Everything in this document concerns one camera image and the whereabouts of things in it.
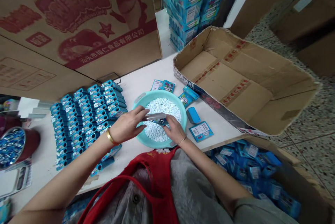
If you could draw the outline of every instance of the tiled floor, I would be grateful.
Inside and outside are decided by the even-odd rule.
[[[301,167],[335,199],[335,78],[319,78],[296,57],[296,51],[282,44],[269,24],[292,0],[281,0],[253,28],[247,40],[288,58],[310,73],[323,87],[298,119],[280,136],[270,137],[302,161]]]

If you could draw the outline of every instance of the gray shirt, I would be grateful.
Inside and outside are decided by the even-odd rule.
[[[150,192],[150,179],[145,168],[133,175]],[[171,160],[171,192],[180,224],[224,223],[282,224],[297,222],[275,205],[257,199],[240,199],[234,216],[218,203],[214,189],[181,149]],[[69,223],[77,223],[81,212]],[[127,182],[97,220],[99,224],[152,223],[151,205],[133,182]]]

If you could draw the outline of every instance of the teal plastic bowl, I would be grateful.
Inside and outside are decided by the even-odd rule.
[[[155,91],[148,91],[148,92],[142,93],[140,96],[138,96],[137,99],[135,99],[133,109],[135,109],[138,105],[142,105],[143,107],[146,107],[151,101],[157,98],[166,98],[170,100],[171,102],[175,103],[175,105],[180,110],[180,114],[181,114],[180,124],[185,130],[186,122],[187,122],[185,107],[183,103],[179,100],[179,98],[171,92],[164,91],[164,90],[155,90]],[[140,126],[142,124],[145,124],[145,122],[140,122],[137,126]],[[139,135],[137,135],[137,139],[143,145],[146,145],[151,148],[156,148],[156,149],[175,146],[175,143],[171,139],[169,139],[168,141],[164,141],[164,142],[156,142],[156,141],[151,140],[146,135],[144,130]]]

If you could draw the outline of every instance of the table surface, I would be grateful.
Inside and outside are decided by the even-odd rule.
[[[158,12],[156,14],[156,19],[161,39],[163,58],[121,78],[120,86],[123,88],[122,95],[125,97],[128,110],[131,110],[135,99],[140,94],[151,89],[154,79],[169,80],[170,82],[175,83],[176,85],[173,93],[177,96],[183,92],[184,85],[173,75],[172,60],[176,53],[169,46],[169,20],[165,10]],[[235,141],[242,135],[242,133],[231,126],[200,99],[195,101],[192,106],[196,108],[201,120],[205,120],[214,133],[214,136],[196,143],[188,129],[193,126],[193,124],[187,120],[187,136],[196,143],[202,151],[207,151]],[[41,143],[32,157],[32,185],[12,196],[14,213],[21,210],[22,207],[58,173],[55,167],[56,144],[54,140],[53,125],[51,123],[51,115],[47,114],[42,120],[32,122],[30,128],[33,128],[40,133]],[[136,138],[123,143],[121,150],[114,157],[115,162],[104,168],[98,175],[89,178],[78,194],[101,187],[107,181],[119,175],[138,154],[151,150],[151,148],[144,146]]]

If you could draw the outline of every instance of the bangle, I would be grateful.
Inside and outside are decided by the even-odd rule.
[[[111,141],[111,143],[112,143],[113,145],[119,145],[119,143],[115,142],[115,141],[112,139],[112,136],[111,136],[111,134],[109,133],[109,129],[110,129],[110,128],[111,128],[111,126],[108,127],[108,129],[107,129],[107,131],[106,131],[107,138]]]
[[[182,141],[180,141],[177,145],[179,145],[181,142],[183,142],[187,137],[187,134],[185,135],[185,138],[182,139]]]

